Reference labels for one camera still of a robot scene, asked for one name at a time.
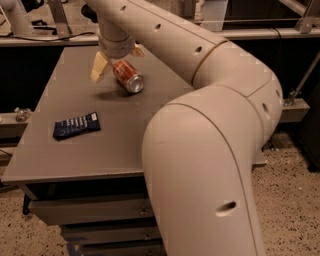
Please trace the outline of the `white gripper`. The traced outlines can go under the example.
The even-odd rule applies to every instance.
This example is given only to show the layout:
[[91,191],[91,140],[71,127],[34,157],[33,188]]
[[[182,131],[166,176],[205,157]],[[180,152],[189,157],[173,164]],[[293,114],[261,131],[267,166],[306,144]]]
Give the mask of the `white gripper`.
[[121,59],[130,52],[135,57],[145,56],[143,50],[138,45],[135,45],[135,41],[131,37],[124,41],[115,42],[99,35],[98,44],[101,51],[98,51],[95,55],[90,75],[91,80],[95,83],[98,83],[112,68],[112,63],[108,58]]

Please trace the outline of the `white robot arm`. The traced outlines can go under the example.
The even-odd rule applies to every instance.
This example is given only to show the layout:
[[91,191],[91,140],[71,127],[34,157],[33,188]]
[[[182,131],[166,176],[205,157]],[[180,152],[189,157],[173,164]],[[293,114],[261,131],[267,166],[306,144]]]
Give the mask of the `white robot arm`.
[[85,0],[111,58],[141,43],[192,86],[143,137],[145,182],[167,256],[265,256],[252,189],[282,89],[236,44],[145,0]]

